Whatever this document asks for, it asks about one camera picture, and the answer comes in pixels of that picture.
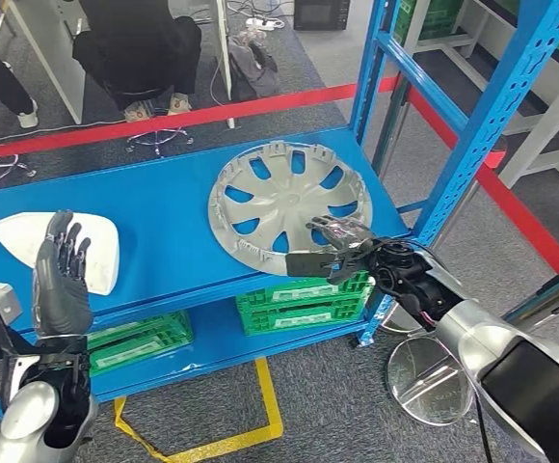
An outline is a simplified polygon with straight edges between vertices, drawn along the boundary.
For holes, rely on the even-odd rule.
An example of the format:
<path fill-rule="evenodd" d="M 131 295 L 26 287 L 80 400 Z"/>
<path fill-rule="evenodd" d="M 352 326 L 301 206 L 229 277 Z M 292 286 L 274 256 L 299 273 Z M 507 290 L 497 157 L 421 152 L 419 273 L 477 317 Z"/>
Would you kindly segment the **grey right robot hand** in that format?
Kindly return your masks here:
<path fill-rule="evenodd" d="M 85 278 L 91 241 L 79 242 L 82 226 L 73 218 L 70 210 L 54 213 L 36 255 L 32 313 L 39 337 L 85 335 L 93 323 Z"/>

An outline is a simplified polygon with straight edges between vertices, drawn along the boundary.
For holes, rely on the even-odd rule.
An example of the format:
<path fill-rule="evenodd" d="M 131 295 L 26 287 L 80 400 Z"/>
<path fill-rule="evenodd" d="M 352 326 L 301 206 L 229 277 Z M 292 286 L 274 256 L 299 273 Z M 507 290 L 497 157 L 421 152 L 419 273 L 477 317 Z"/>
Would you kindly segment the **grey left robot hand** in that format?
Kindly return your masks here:
<path fill-rule="evenodd" d="M 373 246 L 375 238 L 370 228 L 351 217 L 316 216 L 307 223 L 306 228 L 319 232 L 335 249 L 333 262 L 326 264 L 330 269 L 327 281 L 333 285 L 363 271 L 365 256 Z"/>

